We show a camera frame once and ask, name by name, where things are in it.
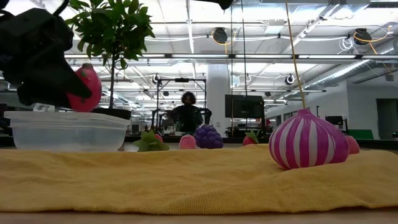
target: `striped onion toy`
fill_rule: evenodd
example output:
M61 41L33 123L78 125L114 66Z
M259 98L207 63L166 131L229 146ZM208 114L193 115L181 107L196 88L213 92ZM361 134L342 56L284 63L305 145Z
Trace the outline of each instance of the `striped onion toy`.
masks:
M344 162L349 152L344 134L307 109L299 110L275 129L269 149L285 169Z

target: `computer screen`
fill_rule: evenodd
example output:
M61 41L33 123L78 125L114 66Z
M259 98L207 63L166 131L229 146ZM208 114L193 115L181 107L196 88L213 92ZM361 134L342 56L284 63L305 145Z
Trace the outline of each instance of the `computer screen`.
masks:
M226 118L262 118L262 96L225 95Z

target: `plastic container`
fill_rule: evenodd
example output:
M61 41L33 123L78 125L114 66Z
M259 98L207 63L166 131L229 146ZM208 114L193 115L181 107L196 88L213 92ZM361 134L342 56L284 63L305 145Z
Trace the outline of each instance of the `plastic container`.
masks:
M7 111L14 143L22 150L116 151L129 120L97 113Z

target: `dark hair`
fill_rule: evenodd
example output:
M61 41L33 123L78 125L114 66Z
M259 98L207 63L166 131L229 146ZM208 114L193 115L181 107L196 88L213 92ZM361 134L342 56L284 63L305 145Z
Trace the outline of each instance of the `dark hair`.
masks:
M181 97L181 101L182 101L183 104L185 104L185 100L187 99L187 96L189 96L189 100L191 101L192 105L197 103L197 99L196 99L195 95L193 93L191 93L191 92L186 92Z

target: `yellow towel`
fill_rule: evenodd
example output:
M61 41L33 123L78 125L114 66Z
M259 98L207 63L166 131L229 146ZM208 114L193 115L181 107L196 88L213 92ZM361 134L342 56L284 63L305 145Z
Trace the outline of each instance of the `yellow towel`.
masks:
M268 145L164 152L0 150L0 212L232 214L398 206L398 156L283 171Z

